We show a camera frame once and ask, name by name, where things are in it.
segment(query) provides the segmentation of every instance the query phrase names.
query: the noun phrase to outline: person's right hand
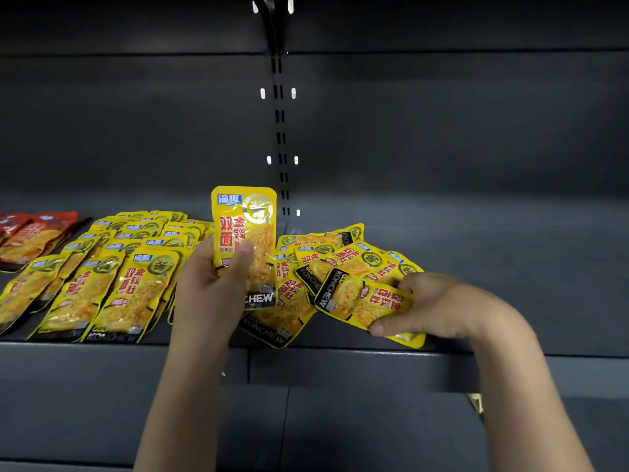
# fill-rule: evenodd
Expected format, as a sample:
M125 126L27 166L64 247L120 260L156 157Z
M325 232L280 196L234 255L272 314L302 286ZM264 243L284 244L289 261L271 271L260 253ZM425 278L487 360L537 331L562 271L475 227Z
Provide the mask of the person's right hand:
M372 336L425 332L441 338L477 338L497 318L520 316L491 293L445 275L413 273L399 288L413 293L415 305L374 322L369 327Z

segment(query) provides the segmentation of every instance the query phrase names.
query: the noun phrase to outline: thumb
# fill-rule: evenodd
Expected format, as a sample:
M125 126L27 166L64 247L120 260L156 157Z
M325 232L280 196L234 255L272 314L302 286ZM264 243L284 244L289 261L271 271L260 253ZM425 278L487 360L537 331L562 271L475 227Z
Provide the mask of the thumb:
M422 331L417 311L409 309L405 313L394 313L380 318L369 327L372 336L394 336L400 333L417 333Z
M254 261L254 248L254 243L251 240L244 240L236 248L225 276L238 281L245 281L249 273L249 267L251 267L251 263Z

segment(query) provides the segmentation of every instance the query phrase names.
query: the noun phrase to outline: pile of yellow snack packets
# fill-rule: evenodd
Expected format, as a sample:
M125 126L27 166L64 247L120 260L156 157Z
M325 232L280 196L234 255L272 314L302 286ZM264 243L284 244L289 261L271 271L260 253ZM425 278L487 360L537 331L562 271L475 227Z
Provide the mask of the pile of yellow snack packets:
M217 187L212 192L215 267L229 268L244 239L256 246L240 327L274 347L286 347L315 312L366 330L378 318L413 306L395 288L405 275L423 271L404 255L364 241L357 223L326 233L276 238L277 196L262 187ZM390 340L421 348L424 333Z
M0 333L26 313L46 310L31 341L137 343L169 311L177 273L213 235L218 277L240 243L255 245L240 327L274 348L286 347L320 311L362 330L404 312L413 296L396 286L423 271L404 255L364 240L364 225L276 244L277 195L267 187L212 191L213 222L182 212L120 212L92 223L58 255L38 257L0 295ZM421 348L424 333L390 340Z
M45 309L31 341L136 343L171 309L178 271L212 229L212 222L171 211L98 219L7 284L0 333Z

